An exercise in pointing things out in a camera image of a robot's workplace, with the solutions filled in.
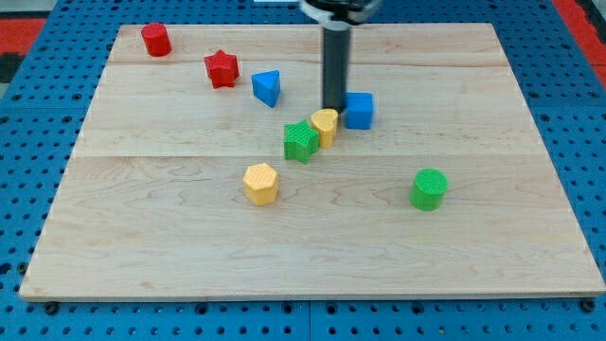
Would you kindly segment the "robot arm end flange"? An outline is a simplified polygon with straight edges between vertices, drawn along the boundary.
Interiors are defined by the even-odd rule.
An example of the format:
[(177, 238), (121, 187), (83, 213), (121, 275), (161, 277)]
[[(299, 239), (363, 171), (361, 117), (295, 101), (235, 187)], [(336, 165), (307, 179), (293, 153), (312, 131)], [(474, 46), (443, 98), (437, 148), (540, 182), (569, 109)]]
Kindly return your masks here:
[(382, 0), (300, 0), (304, 14), (327, 25), (343, 23), (357, 26), (368, 21), (382, 6)]

